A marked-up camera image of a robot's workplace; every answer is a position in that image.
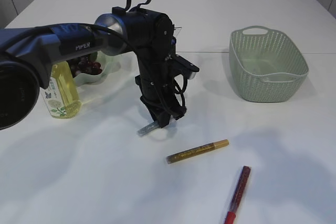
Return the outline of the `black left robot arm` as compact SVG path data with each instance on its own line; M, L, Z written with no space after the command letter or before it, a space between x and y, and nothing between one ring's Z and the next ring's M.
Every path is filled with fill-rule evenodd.
M186 113L185 88L175 77L190 76L175 54L174 25L167 14L134 7L115 7L95 24L64 23L1 30L1 128L24 119L47 88L53 65L102 51L109 56L134 52L141 101L160 127Z

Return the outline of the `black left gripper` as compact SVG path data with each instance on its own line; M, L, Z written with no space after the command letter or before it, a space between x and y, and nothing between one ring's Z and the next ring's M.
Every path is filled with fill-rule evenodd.
M142 94L140 100L153 121L166 127L171 115L178 120L187 111L185 101L176 98L185 92L187 79L169 75L169 60L176 54L174 24L165 13L136 6L122 10L122 27L129 42L127 48L138 59L140 74L135 82Z

